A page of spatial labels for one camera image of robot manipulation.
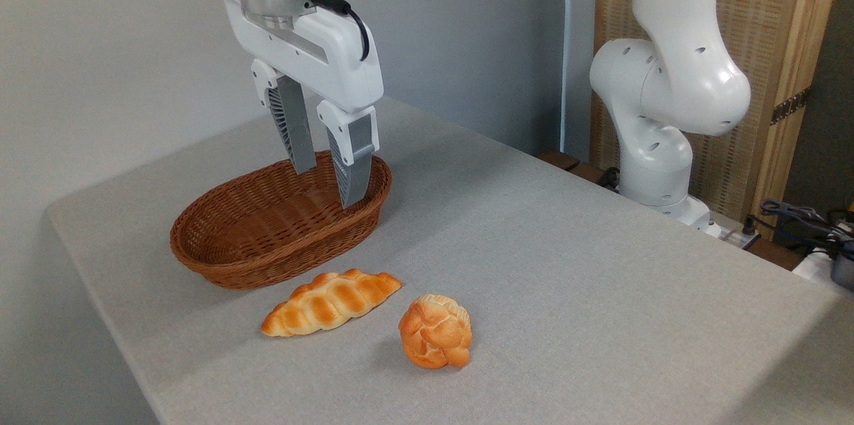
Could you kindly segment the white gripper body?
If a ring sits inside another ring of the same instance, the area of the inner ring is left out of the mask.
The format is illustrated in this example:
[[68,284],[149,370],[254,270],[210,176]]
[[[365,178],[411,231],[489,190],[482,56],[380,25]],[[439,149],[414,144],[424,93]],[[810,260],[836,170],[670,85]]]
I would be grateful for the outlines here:
[[224,0],[239,44],[347,113],[384,94],[376,46],[362,29],[312,0]]

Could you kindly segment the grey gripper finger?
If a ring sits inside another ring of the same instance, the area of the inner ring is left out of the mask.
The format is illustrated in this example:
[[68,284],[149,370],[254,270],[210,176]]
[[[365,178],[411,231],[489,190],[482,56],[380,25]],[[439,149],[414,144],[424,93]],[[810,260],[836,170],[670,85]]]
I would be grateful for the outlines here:
[[347,113],[323,100],[318,118],[327,130],[342,208],[347,209],[365,197],[372,155],[380,148],[376,109]]
[[251,69],[260,103],[271,112],[291,164],[301,175],[316,166],[302,86],[259,58]]

